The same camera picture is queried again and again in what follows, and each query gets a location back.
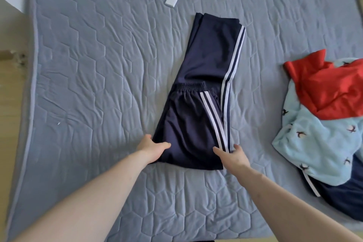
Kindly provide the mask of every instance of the light blue fleece fabric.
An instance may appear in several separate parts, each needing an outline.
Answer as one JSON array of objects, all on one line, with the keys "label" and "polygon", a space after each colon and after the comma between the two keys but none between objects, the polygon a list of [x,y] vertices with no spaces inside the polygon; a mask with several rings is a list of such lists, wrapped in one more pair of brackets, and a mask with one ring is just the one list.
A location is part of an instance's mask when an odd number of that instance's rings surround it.
[{"label": "light blue fleece fabric", "polygon": [[[334,62],[336,67],[356,59]],[[363,117],[319,120],[296,94],[291,80],[282,112],[282,129],[272,145],[307,175],[332,186],[350,179],[353,154],[363,161]]]}]

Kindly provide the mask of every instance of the navy blue clothing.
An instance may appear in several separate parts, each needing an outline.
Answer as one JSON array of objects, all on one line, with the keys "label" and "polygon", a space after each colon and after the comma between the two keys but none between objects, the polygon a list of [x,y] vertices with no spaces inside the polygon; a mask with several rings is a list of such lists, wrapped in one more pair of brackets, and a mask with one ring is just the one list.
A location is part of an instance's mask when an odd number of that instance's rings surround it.
[{"label": "navy blue clothing", "polygon": [[352,163],[352,176],[342,185],[331,186],[312,177],[309,179],[329,205],[355,220],[363,221],[363,163],[356,155]]},{"label": "navy blue clothing", "polygon": [[238,19],[197,13],[184,61],[153,141],[171,143],[158,162],[216,170],[217,146],[229,151],[229,93],[245,28]]}]

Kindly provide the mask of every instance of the wooden floor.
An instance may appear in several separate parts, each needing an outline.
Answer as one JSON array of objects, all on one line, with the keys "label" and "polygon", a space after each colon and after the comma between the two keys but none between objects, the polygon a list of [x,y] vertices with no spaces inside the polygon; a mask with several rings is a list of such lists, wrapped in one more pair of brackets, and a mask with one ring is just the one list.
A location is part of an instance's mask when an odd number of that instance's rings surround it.
[{"label": "wooden floor", "polygon": [[[0,52],[0,241],[2,240],[9,201],[8,195],[15,160],[22,87],[24,85],[22,72],[14,66],[11,60],[6,58],[8,58],[8,54]],[[273,242],[277,240],[266,238],[240,241]]]}]

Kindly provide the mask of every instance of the gray bedspread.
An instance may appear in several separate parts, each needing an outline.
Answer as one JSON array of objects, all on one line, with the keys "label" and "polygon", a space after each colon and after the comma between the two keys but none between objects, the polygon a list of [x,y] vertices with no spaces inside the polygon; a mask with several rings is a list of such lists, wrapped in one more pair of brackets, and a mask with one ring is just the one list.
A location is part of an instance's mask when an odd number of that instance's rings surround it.
[{"label": "gray bedspread", "polygon": [[[322,48],[363,57],[356,0],[30,0],[34,50],[25,87],[8,238],[133,152],[153,133],[196,12],[247,27],[230,97],[231,137],[252,166],[353,230],[313,197],[271,146],[288,77],[282,63]],[[261,237],[271,231],[226,171],[157,163],[139,176],[108,242]]]}]

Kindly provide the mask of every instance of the person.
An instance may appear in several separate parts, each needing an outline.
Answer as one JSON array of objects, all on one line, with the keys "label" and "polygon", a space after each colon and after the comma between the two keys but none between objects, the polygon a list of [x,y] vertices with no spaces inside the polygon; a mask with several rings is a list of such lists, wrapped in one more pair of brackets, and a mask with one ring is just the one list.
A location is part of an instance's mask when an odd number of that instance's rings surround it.
[{"label": "person", "polygon": [[[170,146],[170,143],[154,143],[151,135],[145,135],[136,152],[58,203],[14,242],[103,242],[140,172]],[[232,153],[216,147],[213,151],[247,189],[279,242],[363,241],[252,169],[242,148],[234,147]]]}]

